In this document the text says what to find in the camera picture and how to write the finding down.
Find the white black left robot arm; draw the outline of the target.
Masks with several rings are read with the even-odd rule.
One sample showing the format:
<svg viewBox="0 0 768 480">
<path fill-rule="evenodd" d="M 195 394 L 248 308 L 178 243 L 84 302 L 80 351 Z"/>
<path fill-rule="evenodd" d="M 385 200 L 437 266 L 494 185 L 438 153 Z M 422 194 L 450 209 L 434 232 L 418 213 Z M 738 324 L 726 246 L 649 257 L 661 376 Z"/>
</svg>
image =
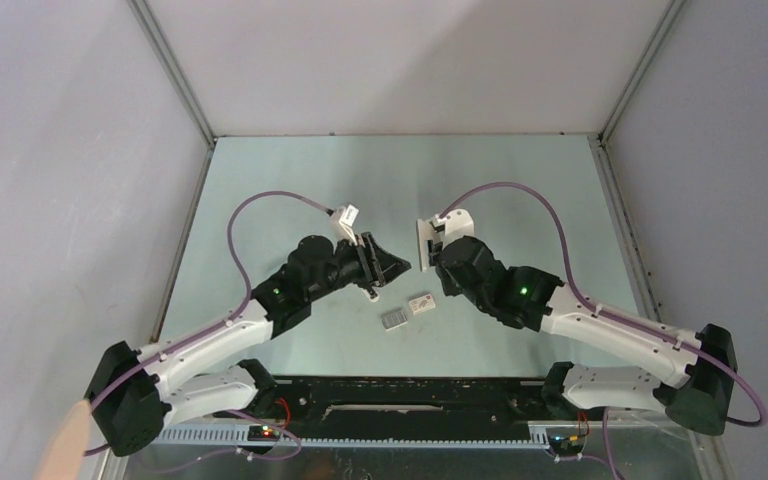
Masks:
<svg viewBox="0 0 768 480">
<path fill-rule="evenodd" d="M 375 296 L 410 268 L 369 232 L 357 242 L 310 235 L 253 289 L 241 312 L 178 340 L 111 345 L 85 393 L 106 448 L 130 456 L 164 429 L 219 411 L 268 414 L 276 403 L 274 379 L 259 361 L 234 357 L 299 325 L 315 301 L 347 286 Z"/>
</svg>

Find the white staple box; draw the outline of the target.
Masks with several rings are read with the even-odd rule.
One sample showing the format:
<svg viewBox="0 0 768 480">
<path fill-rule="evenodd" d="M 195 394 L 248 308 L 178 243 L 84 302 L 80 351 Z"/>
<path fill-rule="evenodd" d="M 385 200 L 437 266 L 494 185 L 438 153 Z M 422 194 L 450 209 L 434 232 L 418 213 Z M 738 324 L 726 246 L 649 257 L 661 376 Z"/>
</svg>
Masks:
<svg viewBox="0 0 768 480">
<path fill-rule="evenodd" d="M 433 296 L 428 293 L 418 294 L 408 301 L 408 307 L 413 315 L 420 315 L 436 308 Z"/>
</svg>

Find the white small stapler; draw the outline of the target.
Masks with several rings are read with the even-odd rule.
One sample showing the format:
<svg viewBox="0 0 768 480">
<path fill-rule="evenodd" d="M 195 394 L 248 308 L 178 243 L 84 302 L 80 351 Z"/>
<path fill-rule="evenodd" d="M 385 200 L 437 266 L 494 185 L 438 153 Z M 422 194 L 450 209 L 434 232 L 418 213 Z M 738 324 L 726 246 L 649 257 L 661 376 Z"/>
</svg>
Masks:
<svg viewBox="0 0 768 480">
<path fill-rule="evenodd" d="M 365 289 L 364 293 L 367 296 L 368 300 L 372 303 L 378 302 L 380 300 L 380 294 L 374 288 Z"/>
</svg>

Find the grey staple strip block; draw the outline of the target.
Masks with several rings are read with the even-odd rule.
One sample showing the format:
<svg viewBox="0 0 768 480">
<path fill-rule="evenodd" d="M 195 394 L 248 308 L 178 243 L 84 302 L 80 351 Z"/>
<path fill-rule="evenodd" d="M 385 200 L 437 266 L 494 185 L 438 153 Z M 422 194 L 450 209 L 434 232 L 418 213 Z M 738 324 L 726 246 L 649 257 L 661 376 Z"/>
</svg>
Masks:
<svg viewBox="0 0 768 480">
<path fill-rule="evenodd" d="M 385 331 L 407 325 L 409 322 L 406 311 L 402 308 L 388 311 L 381 315 L 381 324 Z"/>
</svg>

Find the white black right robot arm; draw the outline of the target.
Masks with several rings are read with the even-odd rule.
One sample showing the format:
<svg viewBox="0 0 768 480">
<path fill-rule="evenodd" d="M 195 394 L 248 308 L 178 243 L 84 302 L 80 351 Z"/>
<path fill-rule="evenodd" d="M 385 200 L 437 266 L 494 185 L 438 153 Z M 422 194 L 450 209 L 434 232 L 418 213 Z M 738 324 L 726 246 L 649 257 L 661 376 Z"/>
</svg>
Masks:
<svg viewBox="0 0 768 480">
<path fill-rule="evenodd" d="M 697 433 L 724 433 L 734 381 L 717 365 L 737 368 L 727 329 L 707 324 L 693 332 L 636 316 L 622 324 L 620 310 L 589 310 L 559 277 L 506 267 L 470 236 L 440 248 L 432 264 L 445 295 L 464 296 L 503 325 L 577 340 L 626 361 L 609 368 L 555 363 L 541 392 L 551 416 L 604 407 L 650 410 Z"/>
</svg>

